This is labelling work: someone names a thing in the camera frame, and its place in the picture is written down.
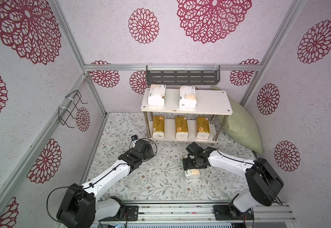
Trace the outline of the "white tissue pack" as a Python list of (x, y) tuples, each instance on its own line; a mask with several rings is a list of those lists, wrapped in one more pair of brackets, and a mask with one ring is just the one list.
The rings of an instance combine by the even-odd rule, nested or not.
[(196, 87), (183, 85), (179, 89), (179, 107), (196, 108)]
[(187, 180), (193, 179), (193, 178), (199, 178), (201, 176), (201, 173), (198, 169), (190, 169), (185, 171), (185, 178)]
[(149, 95), (148, 95), (148, 104), (164, 106), (165, 105), (165, 96), (166, 96), (166, 85), (162, 84), (152, 84), (150, 86)]

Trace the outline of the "gold tissue pack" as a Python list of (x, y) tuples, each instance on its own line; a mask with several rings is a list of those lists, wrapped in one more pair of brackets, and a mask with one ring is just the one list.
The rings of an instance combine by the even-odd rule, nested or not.
[(155, 139), (164, 139), (164, 137), (165, 137), (165, 117), (164, 116), (154, 116), (152, 137)]
[(210, 137), (210, 125), (208, 117), (198, 116), (196, 118), (196, 138), (208, 140)]
[(185, 116), (175, 117), (176, 139), (187, 139), (189, 135), (188, 122)]

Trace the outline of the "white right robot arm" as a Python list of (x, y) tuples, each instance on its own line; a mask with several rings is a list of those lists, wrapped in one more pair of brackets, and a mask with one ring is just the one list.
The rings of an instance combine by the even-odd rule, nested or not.
[(216, 167), (244, 176), (248, 189), (237, 194), (225, 209), (216, 210), (236, 219), (255, 206), (282, 204), (278, 198), (284, 183), (266, 159), (246, 160), (224, 154), (218, 148), (202, 148), (193, 142), (187, 146), (187, 157), (183, 159), (184, 170)]

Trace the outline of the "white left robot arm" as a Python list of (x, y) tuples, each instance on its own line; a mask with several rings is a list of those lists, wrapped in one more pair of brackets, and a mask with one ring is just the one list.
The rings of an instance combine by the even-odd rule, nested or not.
[(66, 193), (54, 221), (68, 228), (89, 228), (94, 222), (128, 221), (126, 203), (112, 196), (102, 200), (113, 185), (129, 176), (157, 153), (157, 145), (150, 139), (133, 139), (130, 148), (118, 157), (106, 171), (81, 185), (66, 186)]

